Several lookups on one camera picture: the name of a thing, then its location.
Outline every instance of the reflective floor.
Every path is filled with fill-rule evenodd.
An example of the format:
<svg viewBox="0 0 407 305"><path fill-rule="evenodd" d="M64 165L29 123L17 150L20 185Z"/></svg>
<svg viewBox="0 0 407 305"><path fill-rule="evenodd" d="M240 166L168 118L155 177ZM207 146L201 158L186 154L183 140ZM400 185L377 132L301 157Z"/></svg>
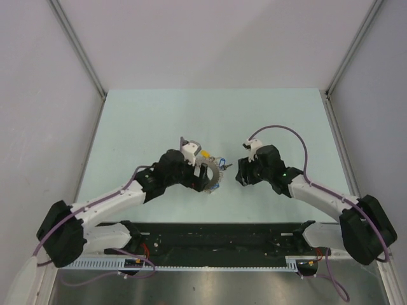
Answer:
<svg viewBox="0 0 407 305"><path fill-rule="evenodd" d="M358 305L389 304L375 264L364 267L350 260L332 261L336 279ZM59 271L77 283L103 272ZM325 264L319 267L326 274ZM113 275L71 288L55 282L50 305L327 305L345 304L323 279L301 280L295 273L168 271L145 280Z"/></svg>

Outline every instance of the white table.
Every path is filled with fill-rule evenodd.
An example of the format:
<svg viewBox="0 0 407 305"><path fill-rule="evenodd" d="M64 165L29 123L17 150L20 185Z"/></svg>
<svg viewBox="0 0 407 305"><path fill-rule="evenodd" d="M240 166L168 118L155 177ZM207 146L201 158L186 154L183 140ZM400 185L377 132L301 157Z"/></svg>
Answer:
<svg viewBox="0 0 407 305"><path fill-rule="evenodd" d="M137 165L151 165L179 137L201 143L214 156L233 163L212 194L173 186L149 203L108 221L134 222L305 222L333 221L307 205L275 194L262 182L235 181L242 143L258 128L280 124L307 143L308 174L314 181L348 193L331 129L317 89L112 90L109 92L78 201L92 199L126 182ZM303 167L298 139L285 130L257 136L275 145L287 166Z"/></svg>

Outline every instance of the white wall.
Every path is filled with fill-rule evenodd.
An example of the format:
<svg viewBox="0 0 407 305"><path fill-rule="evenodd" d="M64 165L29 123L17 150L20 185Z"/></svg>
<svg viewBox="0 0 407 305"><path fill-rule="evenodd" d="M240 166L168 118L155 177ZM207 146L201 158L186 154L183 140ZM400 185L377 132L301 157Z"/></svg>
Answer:
<svg viewBox="0 0 407 305"><path fill-rule="evenodd" d="M0 304L55 201L71 202L101 106L45 0L0 10Z"/></svg>
<svg viewBox="0 0 407 305"><path fill-rule="evenodd" d="M392 246L407 283L407 2L388 0L333 93L362 193L376 196L396 227Z"/></svg>
<svg viewBox="0 0 407 305"><path fill-rule="evenodd" d="M326 89L373 0L61 0L109 89Z"/></svg>

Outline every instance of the yellow object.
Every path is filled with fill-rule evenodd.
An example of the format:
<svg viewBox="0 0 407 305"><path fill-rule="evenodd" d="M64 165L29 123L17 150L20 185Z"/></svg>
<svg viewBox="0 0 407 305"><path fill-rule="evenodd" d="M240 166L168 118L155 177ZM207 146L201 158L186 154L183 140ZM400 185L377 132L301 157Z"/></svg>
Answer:
<svg viewBox="0 0 407 305"><path fill-rule="evenodd" d="M201 151L201 155L202 155L204 158L209 158L209 157L210 157L210 154L209 154L209 152L207 152L207 151Z"/></svg>

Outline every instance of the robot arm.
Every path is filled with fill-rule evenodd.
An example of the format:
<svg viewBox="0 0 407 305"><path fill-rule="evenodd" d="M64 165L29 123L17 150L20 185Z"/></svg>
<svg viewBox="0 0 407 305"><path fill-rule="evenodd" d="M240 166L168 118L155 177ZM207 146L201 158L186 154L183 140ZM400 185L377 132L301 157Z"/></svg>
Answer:
<svg viewBox="0 0 407 305"><path fill-rule="evenodd" d="M304 201L337 221L338 224L304 223L300 233L311 247L346 250L364 265L370 264L383 252L382 244L371 226L347 201L368 215L387 246L397 240L397 234L376 198L342 194L339 199L338 192L310 183L303 171L286 167L275 146L264 146L261 141L253 139L248 140L244 147L249 150L249 157L239 159L236 176L243 186L267 181L277 194Z"/></svg>
<svg viewBox="0 0 407 305"><path fill-rule="evenodd" d="M205 190L209 183L207 164L195 164L200 149L199 143L181 138L179 151L168 150L157 163L140 172L136 170L126 185L113 192L84 203L54 203L37 232L54 265L64 267L82 253L138 246L140 233L131 222L96 226L112 214L161 196L174 184L198 192Z"/></svg>

